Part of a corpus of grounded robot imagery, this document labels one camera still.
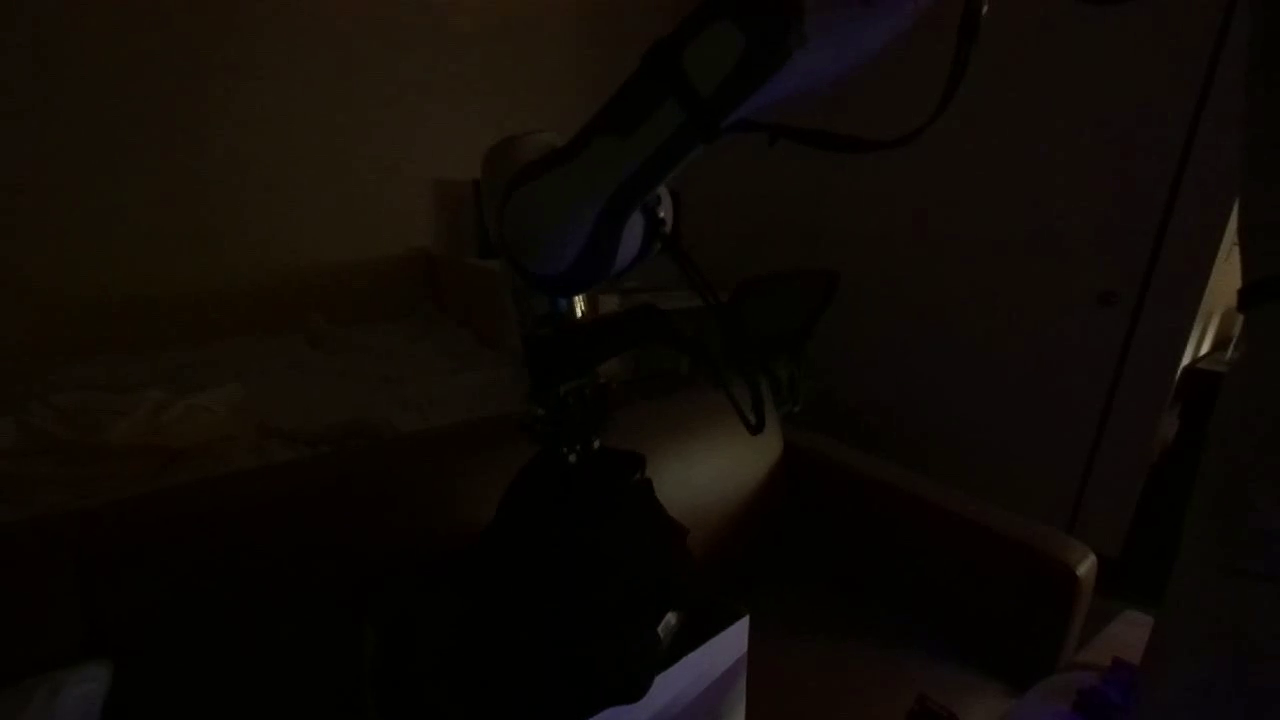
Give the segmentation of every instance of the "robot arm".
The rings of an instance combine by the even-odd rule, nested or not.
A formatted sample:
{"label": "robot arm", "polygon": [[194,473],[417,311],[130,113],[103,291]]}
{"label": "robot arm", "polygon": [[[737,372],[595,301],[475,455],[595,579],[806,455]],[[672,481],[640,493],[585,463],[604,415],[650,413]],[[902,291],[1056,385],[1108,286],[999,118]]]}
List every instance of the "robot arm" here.
{"label": "robot arm", "polygon": [[647,198],[723,127],[862,67],[927,0],[706,0],[560,148],[488,190],[497,254],[544,297],[642,256]]}

